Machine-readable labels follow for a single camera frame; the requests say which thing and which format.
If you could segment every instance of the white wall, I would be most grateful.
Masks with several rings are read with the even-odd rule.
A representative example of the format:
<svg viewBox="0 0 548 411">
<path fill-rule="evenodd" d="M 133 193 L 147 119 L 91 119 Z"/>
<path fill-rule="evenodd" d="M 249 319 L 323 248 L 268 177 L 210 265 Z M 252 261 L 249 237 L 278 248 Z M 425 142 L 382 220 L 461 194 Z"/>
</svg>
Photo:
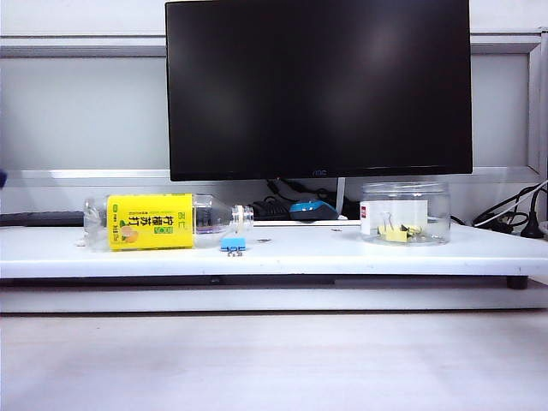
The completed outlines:
<svg viewBox="0 0 548 411">
<path fill-rule="evenodd" d="M 0 69 L 3 168 L 169 168 L 165 59 L 10 58 Z"/>
<path fill-rule="evenodd" d="M 2 0 L 3 35 L 164 34 L 164 0 Z M 546 0 L 470 0 L 472 31 L 548 26 Z"/>
</svg>

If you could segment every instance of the clear plastic jar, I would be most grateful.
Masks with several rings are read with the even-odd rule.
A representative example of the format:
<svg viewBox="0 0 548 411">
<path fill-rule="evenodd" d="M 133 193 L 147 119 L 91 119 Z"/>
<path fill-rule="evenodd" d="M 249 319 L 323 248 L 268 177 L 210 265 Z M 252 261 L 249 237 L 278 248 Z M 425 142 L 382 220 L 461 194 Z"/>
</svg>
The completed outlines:
<svg viewBox="0 0 548 411">
<path fill-rule="evenodd" d="M 361 235 L 384 244 L 444 244 L 450 240 L 450 195 L 445 182 L 364 184 Z"/>
</svg>

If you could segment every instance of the shelf leg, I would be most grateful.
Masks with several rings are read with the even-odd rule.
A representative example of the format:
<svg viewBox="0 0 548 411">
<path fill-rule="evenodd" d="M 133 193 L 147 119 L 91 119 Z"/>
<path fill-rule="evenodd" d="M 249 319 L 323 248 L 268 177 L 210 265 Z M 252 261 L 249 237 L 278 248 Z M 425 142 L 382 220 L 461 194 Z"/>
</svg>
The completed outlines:
<svg viewBox="0 0 548 411">
<path fill-rule="evenodd" d="M 506 276 L 506 286 L 509 289 L 526 289 L 528 276 Z"/>
</svg>

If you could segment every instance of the keyboard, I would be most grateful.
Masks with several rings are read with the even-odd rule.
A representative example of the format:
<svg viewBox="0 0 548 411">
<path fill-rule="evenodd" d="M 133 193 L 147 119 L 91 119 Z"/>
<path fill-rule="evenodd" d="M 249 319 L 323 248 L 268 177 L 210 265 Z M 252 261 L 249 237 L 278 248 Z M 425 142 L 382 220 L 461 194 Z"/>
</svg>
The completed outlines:
<svg viewBox="0 0 548 411">
<path fill-rule="evenodd" d="M 82 227 L 83 211 L 40 211 L 0 214 L 0 227 Z"/>
</svg>

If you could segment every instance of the monitor stand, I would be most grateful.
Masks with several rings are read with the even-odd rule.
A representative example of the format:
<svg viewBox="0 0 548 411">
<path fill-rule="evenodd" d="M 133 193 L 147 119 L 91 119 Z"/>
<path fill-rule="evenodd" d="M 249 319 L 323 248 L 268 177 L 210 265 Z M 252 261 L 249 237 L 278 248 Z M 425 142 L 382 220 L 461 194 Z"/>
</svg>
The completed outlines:
<svg viewBox="0 0 548 411">
<path fill-rule="evenodd" d="M 346 185 L 346 178 L 338 177 L 337 178 L 337 203 L 335 205 L 335 209 L 337 210 L 339 215 L 343 212 L 345 185 Z"/>
</svg>

